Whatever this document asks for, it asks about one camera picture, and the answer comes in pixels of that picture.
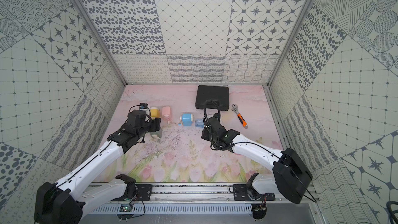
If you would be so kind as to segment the yellow pencil sharpener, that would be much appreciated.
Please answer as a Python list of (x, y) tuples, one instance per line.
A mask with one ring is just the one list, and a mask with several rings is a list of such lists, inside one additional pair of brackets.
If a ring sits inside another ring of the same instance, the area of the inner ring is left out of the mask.
[(159, 108), (157, 107), (151, 107), (150, 108), (150, 113), (151, 113), (151, 118), (155, 119), (155, 118), (160, 118), (161, 117), (161, 111)]

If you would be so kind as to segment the pink pencil sharpener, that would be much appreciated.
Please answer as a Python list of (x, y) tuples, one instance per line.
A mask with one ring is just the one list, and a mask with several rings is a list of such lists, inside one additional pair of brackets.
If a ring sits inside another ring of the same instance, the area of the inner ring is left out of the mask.
[(167, 122), (167, 124), (170, 124), (172, 120), (172, 110), (170, 106), (164, 106), (162, 108), (162, 118)]

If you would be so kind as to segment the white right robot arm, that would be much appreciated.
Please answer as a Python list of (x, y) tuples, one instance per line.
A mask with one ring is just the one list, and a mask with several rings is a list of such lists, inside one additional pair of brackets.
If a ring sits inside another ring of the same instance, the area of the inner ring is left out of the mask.
[(203, 112), (202, 139), (210, 142), (211, 150), (242, 155), (273, 173), (273, 178), (257, 172), (251, 175), (246, 183), (250, 199), (265, 201), (266, 194), (277, 190), (291, 203), (301, 203), (309, 192), (308, 187), (313, 176), (295, 150), (273, 149), (250, 140), (236, 130), (227, 130), (221, 125), (221, 110), (214, 100), (205, 101)]

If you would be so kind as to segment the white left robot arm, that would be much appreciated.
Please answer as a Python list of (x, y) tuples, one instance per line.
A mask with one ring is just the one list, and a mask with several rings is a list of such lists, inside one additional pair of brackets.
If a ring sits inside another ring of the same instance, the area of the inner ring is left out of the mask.
[(131, 147), (144, 142), (146, 133), (161, 129), (161, 118), (152, 119), (150, 110), (135, 109), (119, 130), (80, 166), (55, 183), (45, 182), (36, 194), (34, 221), (39, 224), (77, 224), (103, 204), (118, 198), (134, 202), (139, 191), (136, 180), (119, 174), (94, 190), (86, 188), (110, 164)]

